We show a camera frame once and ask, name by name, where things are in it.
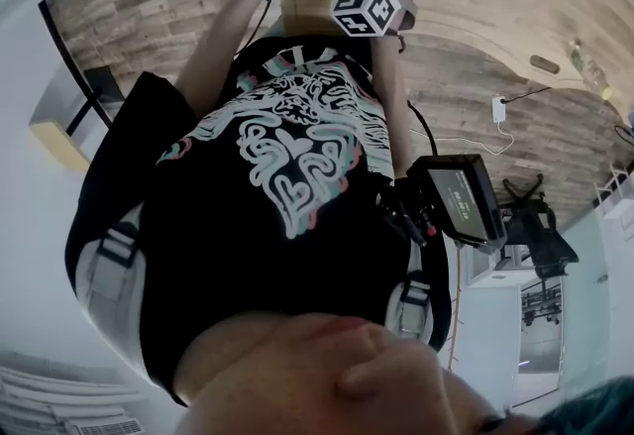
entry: vent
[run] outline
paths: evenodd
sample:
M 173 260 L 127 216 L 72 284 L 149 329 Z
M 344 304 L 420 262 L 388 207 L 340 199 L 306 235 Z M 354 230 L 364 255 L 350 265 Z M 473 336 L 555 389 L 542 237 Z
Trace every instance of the vent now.
M 96 426 L 77 426 L 77 430 L 80 435 L 137 435 L 146 433 L 137 419 Z

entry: strap buckle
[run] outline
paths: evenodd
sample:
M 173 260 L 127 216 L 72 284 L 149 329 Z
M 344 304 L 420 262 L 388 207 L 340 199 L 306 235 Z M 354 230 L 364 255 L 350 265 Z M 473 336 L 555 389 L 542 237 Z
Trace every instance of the strap buckle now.
M 97 255 L 129 270 L 138 250 L 139 230 L 131 222 L 118 222 L 99 242 Z
M 425 332 L 430 285 L 416 279 L 413 272 L 407 277 L 400 296 L 398 332 L 404 338 L 420 340 Z

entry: black t-shirt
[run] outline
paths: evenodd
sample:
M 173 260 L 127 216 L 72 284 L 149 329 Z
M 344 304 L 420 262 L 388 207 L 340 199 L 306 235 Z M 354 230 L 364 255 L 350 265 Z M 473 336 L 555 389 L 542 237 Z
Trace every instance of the black t-shirt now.
M 222 106 L 198 124 L 168 81 L 145 73 L 95 156 L 68 274 L 74 282 L 83 246 L 144 201 L 141 344 L 170 392 L 187 346 L 232 315 L 384 321 L 409 243 L 375 209 L 393 177 L 384 115 L 337 42 L 255 43 L 234 63 Z

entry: white cable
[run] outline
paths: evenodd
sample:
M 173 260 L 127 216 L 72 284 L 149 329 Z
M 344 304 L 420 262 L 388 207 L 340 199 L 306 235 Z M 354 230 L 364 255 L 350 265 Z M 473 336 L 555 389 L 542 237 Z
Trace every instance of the white cable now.
M 461 137 L 456 137 L 456 138 L 434 138 L 435 141 L 465 141 L 466 143 L 472 143 L 473 145 L 478 145 L 478 146 L 482 146 L 485 150 L 487 150 L 490 154 L 498 156 L 498 155 L 502 155 L 504 152 L 506 152 L 506 150 L 508 150 L 510 147 L 512 147 L 515 144 L 515 138 L 513 137 L 512 134 L 509 134 L 508 132 L 504 132 L 500 126 L 499 123 L 497 124 L 497 130 L 499 131 L 499 133 L 502 136 L 508 136 L 509 138 L 511 138 L 511 144 L 508 146 L 505 146 L 504 148 L 502 148 L 499 152 L 492 152 L 489 148 L 486 147 L 486 145 L 484 143 L 481 143 L 480 141 L 474 141 L 473 139 L 468 139 L 468 138 L 461 138 Z M 417 130 L 414 129 L 409 129 L 410 132 L 417 134 L 419 136 L 424 136 L 427 139 L 429 139 L 429 137 L 427 136 L 427 134 L 424 134 L 422 132 L 418 132 Z

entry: small screen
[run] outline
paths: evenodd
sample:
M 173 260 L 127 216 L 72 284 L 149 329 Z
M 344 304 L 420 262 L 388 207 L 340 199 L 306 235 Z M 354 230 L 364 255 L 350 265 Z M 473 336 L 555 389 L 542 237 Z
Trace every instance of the small screen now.
M 463 170 L 429 169 L 456 232 L 486 240 L 486 229 Z

